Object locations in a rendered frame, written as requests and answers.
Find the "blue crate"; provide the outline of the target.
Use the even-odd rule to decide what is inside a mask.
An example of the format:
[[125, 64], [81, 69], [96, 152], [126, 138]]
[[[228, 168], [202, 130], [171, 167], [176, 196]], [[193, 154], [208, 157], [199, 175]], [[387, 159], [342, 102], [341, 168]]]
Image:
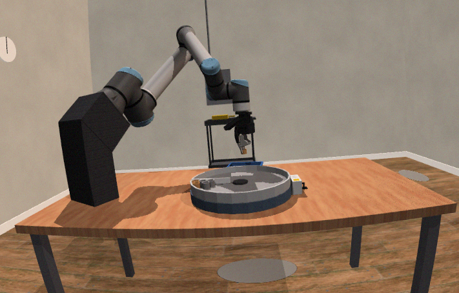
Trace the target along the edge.
[[263, 165], [263, 161], [255, 161], [255, 162], [233, 162], [230, 163], [227, 167], [234, 167], [234, 166], [244, 166], [244, 165]]

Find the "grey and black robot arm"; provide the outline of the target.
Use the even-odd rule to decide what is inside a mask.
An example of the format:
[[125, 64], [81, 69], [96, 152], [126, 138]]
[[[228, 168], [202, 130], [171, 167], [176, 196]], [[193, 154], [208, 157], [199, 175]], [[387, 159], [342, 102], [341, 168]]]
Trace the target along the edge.
[[154, 119], [153, 109], [157, 105], [158, 97], [181, 69], [194, 59], [205, 77], [207, 83], [205, 91], [210, 101], [232, 99], [234, 112], [248, 112], [250, 110], [248, 81], [232, 79], [230, 83], [224, 83], [219, 61], [211, 57], [195, 36], [191, 26], [179, 27], [176, 37], [179, 43], [178, 49], [143, 88], [141, 88], [143, 85], [141, 74], [133, 68], [123, 67], [98, 92], [104, 92], [132, 126], [146, 126]]

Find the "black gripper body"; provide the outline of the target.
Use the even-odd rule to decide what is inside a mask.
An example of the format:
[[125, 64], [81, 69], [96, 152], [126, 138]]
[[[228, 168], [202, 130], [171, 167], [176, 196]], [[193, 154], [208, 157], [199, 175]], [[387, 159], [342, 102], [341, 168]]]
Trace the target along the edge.
[[239, 121], [236, 123], [234, 130], [237, 128], [239, 134], [252, 134], [255, 133], [254, 123], [250, 120], [252, 112], [235, 112], [239, 114]]

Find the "round grey turntable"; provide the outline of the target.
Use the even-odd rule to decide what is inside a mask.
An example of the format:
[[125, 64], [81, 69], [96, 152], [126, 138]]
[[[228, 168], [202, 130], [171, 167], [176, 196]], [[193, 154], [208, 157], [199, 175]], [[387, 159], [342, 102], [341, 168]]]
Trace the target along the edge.
[[[192, 180], [214, 179], [214, 187], [196, 188]], [[303, 184], [303, 186], [302, 186]], [[194, 206], [218, 214], [248, 214], [277, 207], [302, 194], [305, 182], [298, 175], [270, 166], [244, 165], [217, 168], [190, 180]], [[213, 192], [212, 192], [213, 191]]]

